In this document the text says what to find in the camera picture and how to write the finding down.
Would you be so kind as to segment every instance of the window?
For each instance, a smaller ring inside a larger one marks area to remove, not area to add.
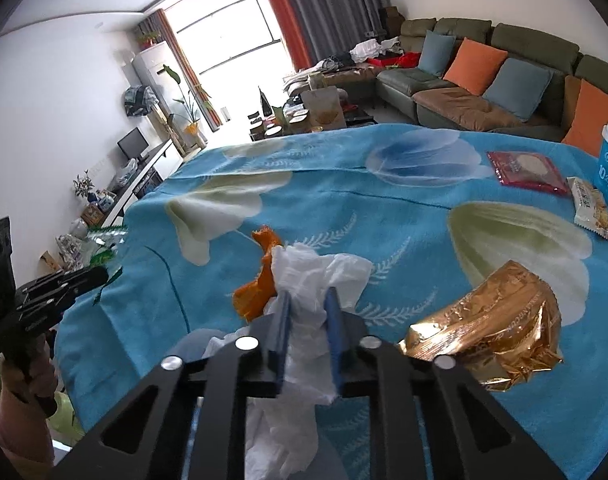
[[[180,0],[165,12],[215,108],[244,118],[260,109],[258,87],[286,101],[293,66],[268,0]]]

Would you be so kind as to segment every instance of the blue pillow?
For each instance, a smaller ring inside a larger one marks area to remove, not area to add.
[[[455,36],[443,36],[427,30],[417,68],[442,77],[453,53],[453,45],[455,45]]]
[[[482,97],[526,122],[540,105],[552,77],[546,68],[510,57]]]

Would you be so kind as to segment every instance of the television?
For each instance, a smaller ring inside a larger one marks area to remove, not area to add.
[[[126,158],[136,158],[139,162],[143,160],[142,153],[148,148],[148,142],[139,131],[139,128],[132,130],[126,137],[121,139],[117,145],[121,151],[126,155]]]

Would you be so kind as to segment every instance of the gold foil wrapper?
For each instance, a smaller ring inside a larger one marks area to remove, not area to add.
[[[399,347],[426,361],[457,356],[487,389],[506,391],[562,361],[560,328],[548,283],[511,260],[461,300],[411,325]]]

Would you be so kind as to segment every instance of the sofa backrest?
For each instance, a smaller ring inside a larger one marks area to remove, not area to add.
[[[435,23],[437,23],[436,18],[406,20],[402,23],[399,43],[401,43],[404,52],[421,52],[426,31],[433,30]]]
[[[608,94],[608,63],[596,57],[585,55],[577,65],[575,77],[586,79]]]
[[[540,30],[505,23],[498,23],[495,27],[491,46],[508,51],[510,57],[548,68],[553,73],[536,113],[553,124],[561,124],[564,77],[573,73],[580,47]]]
[[[442,18],[433,28],[433,32],[446,36],[455,36],[461,41],[464,38],[486,43],[491,30],[491,20],[470,20],[468,18]]]

